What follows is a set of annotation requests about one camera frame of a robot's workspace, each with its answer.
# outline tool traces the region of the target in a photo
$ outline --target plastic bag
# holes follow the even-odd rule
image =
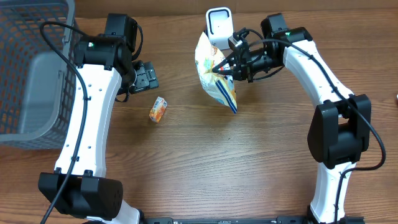
[[[213,73],[211,69],[224,60],[224,54],[211,45],[209,38],[202,33],[195,49],[195,62],[203,89],[218,102],[229,106],[236,113],[236,93],[232,76]],[[220,70],[229,70],[226,64]]]

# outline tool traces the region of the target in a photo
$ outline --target orange packet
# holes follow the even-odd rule
[[[163,116],[164,111],[166,110],[167,102],[160,96],[157,97],[154,106],[149,112],[149,117],[151,120],[159,123],[160,119]]]

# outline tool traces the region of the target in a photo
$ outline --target gray bin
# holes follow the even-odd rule
[[[0,144],[24,149],[62,148],[75,74],[45,43],[43,21],[75,23],[73,0],[0,0]],[[46,26],[51,41],[73,60],[78,36]]]

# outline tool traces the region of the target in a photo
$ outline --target wood surface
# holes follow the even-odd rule
[[[342,9],[389,9],[396,0],[76,0],[76,16],[102,18],[108,13],[130,16],[205,15],[214,7],[228,7],[234,13],[312,11]]]
[[[398,223],[398,9],[285,12],[289,27],[304,26],[336,76],[370,97],[372,124],[387,162],[349,181],[345,210],[368,223]],[[235,14],[235,30],[260,31],[267,16]],[[238,113],[202,89],[194,51],[203,15],[136,17],[144,30],[139,59],[152,61],[160,87],[116,103],[108,134],[107,178],[123,183],[124,199],[148,217],[262,218],[304,215],[317,163],[307,147],[313,106],[286,69],[261,82],[237,82]],[[106,19],[79,19],[92,35]],[[149,120],[155,99],[169,103],[159,124]],[[37,189],[59,149],[0,147],[0,223],[38,223],[49,202]],[[380,149],[372,137],[358,167],[372,166]],[[82,223],[53,211],[49,223]]]

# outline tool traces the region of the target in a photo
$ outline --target small snack wrapper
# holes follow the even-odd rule
[[[149,117],[151,120],[159,123],[160,119],[163,116],[164,111],[166,110],[167,102],[160,96],[157,97],[154,106],[149,112]]]
[[[236,113],[235,86],[230,75],[213,73],[211,69],[225,59],[224,54],[215,46],[212,46],[209,38],[202,33],[197,48],[195,49],[195,63],[203,89],[218,102],[229,106]],[[220,70],[229,70],[226,64]]]

